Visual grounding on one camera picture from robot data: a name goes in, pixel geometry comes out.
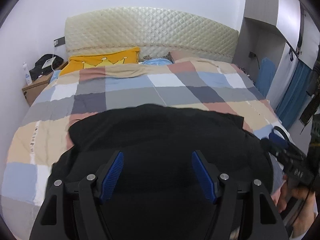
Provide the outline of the person's right hand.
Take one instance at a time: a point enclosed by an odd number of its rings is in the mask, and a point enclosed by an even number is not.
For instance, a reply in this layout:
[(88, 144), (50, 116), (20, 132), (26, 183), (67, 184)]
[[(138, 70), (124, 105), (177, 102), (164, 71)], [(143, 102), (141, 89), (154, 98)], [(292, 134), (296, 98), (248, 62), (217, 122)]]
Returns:
[(297, 200), (303, 200), (304, 205), (301, 210), (298, 210), (293, 215), (293, 221), (291, 222), (293, 231), (290, 239), (302, 239), (306, 232), (310, 229), (317, 213), (315, 212), (316, 197), (315, 193), (308, 191), (305, 187), (300, 188), (288, 188), (288, 176), (283, 175), (283, 185), (272, 195), (272, 200), (277, 207), (279, 213), (283, 212), (287, 206), (287, 195), (291, 195)]

